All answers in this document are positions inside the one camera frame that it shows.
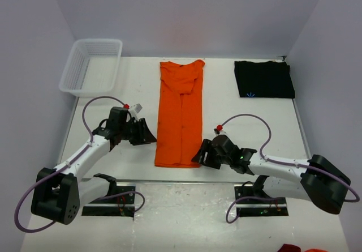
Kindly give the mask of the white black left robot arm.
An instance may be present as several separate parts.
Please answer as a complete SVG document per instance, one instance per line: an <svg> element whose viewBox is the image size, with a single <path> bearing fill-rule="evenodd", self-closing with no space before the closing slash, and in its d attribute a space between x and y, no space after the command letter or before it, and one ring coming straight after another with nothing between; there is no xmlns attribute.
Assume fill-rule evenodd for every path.
<svg viewBox="0 0 362 252"><path fill-rule="evenodd" d="M34 189L31 213L56 223L71 223L82 206L103 200L110 203L117 198L114 177L97 173L89 181L83 177L120 142L133 146L155 143L145 118L138 118L142 107L112 107L107 119L91 132L89 140L70 158L53 169L39 171Z"/></svg>

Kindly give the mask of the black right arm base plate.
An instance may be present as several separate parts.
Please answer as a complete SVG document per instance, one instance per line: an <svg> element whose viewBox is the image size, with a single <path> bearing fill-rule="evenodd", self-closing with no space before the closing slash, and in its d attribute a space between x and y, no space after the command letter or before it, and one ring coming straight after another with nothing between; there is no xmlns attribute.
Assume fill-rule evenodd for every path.
<svg viewBox="0 0 362 252"><path fill-rule="evenodd" d="M235 199L254 196L251 182L246 183L245 185L235 185L234 192ZM239 217L272 217L289 215L285 198L274 201L245 199L236 204L236 213Z"/></svg>

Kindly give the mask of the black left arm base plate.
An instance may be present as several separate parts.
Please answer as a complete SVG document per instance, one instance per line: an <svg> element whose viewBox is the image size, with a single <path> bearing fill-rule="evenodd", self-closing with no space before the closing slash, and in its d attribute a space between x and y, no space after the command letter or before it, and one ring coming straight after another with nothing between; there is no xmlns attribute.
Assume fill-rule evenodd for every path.
<svg viewBox="0 0 362 252"><path fill-rule="evenodd" d="M134 218L135 190L136 186L117 186L114 194L125 192L128 194L112 199L94 200L83 207L81 215Z"/></svg>

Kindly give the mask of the orange t shirt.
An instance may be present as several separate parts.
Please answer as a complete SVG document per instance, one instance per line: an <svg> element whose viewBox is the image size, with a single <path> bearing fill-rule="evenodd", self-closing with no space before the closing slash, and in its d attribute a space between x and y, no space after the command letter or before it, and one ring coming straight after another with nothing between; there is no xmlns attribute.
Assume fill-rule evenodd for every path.
<svg viewBox="0 0 362 252"><path fill-rule="evenodd" d="M202 87L205 62L160 63L160 101L154 164L199 168L192 161L202 143Z"/></svg>

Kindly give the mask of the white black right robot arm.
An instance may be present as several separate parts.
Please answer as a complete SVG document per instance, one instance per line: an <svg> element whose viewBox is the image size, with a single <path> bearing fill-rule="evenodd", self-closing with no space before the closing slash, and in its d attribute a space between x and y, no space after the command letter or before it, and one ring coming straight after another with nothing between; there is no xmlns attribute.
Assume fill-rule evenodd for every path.
<svg viewBox="0 0 362 252"><path fill-rule="evenodd" d="M241 198L249 202L279 202L294 198L312 202L317 208L337 215L345 202L351 181L320 155L311 159L282 159L278 164L251 148L239 148L227 135L204 139L192 162L219 169L228 165L239 174L256 176Z"/></svg>

